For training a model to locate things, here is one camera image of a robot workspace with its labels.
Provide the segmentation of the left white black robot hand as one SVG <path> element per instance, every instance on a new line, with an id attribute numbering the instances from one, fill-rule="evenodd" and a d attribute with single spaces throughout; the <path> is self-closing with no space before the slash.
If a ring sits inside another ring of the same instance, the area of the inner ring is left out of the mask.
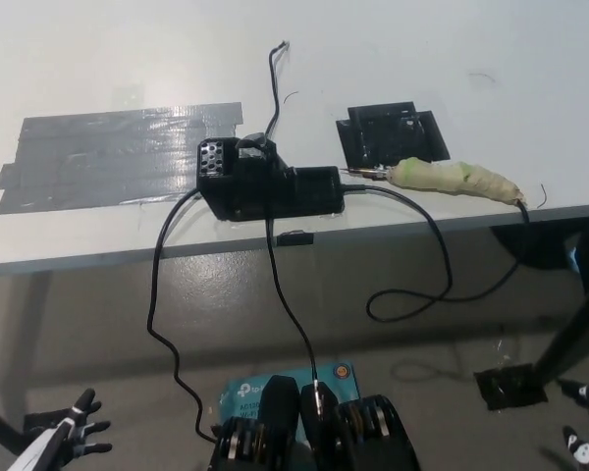
<path id="1" fill-rule="evenodd" d="M 89 416 L 101 407 L 95 397 L 95 390 L 88 388 L 71 407 L 60 410 L 56 424 L 37 434 L 9 470 L 61 470 L 75 459 L 110 452 L 112 444 L 87 441 L 90 435 L 111 426 L 109 421 L 89 421 Z"/>

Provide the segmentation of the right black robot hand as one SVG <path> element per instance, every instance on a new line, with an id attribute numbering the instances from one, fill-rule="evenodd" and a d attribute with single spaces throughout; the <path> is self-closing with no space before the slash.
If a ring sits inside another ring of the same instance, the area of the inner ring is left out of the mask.
<path id="1" fill-rule="evenodd" d="M 574 400 L 589 412 L 589 384 L 558 379 L 562 394 Z M 562 435 L 565 445 L 579 470 L 589 470 L 589 442 L 584 440 L 572 427 L 564 426 Z"/>

